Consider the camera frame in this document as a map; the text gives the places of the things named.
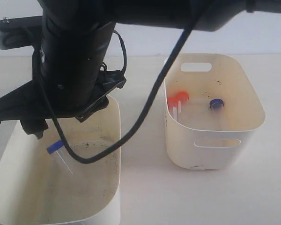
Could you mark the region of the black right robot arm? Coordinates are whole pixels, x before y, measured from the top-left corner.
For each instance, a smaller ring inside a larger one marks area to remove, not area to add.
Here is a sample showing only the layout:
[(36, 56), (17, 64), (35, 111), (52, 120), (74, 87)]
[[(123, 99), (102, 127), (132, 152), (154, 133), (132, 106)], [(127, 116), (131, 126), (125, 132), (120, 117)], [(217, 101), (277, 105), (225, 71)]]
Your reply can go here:
[(0, 49), (32, 46), (32, 80), (0, 97), (0, 123), (42, 137), (46, 119), (84, 122), (125, 84), (103, 60), (117, 23), (216, 31), (242, 11), (281, 13), (281, 0), (41, 0), (39, 16), (0, 20)]

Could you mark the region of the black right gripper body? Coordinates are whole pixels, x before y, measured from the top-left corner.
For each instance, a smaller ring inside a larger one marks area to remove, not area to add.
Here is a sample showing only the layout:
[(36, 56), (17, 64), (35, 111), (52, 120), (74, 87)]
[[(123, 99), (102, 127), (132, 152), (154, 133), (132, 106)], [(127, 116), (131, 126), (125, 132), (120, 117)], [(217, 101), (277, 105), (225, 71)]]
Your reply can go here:
[(109, 71), (104, 57), (115, 23), (64, 29), (42, 22), (34, 44), (32, 79), (0, 97), (0, 123), (7, 120), (76, 118), (104, 109), (107, 94), (125, 84), (124, 70)]

